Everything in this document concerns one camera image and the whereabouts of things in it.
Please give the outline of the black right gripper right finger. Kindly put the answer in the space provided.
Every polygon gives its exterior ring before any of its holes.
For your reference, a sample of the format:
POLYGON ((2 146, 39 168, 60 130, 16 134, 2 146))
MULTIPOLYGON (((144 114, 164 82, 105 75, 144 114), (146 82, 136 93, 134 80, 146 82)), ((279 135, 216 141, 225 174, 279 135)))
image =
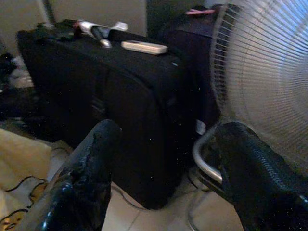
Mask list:
POLYGON ((215 138, 223 189, 244 230, 306 231, 308 179, 244 124, 222 124, 215 138))

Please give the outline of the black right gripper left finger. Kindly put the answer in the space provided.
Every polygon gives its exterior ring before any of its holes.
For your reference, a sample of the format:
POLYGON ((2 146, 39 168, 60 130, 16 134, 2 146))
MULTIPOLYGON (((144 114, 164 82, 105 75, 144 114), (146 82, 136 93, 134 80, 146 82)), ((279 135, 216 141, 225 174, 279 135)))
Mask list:
POLYGON ((56 172, 18 225, 20 231, 100 231, 111 199, 122 129, 97 123, 56 172))

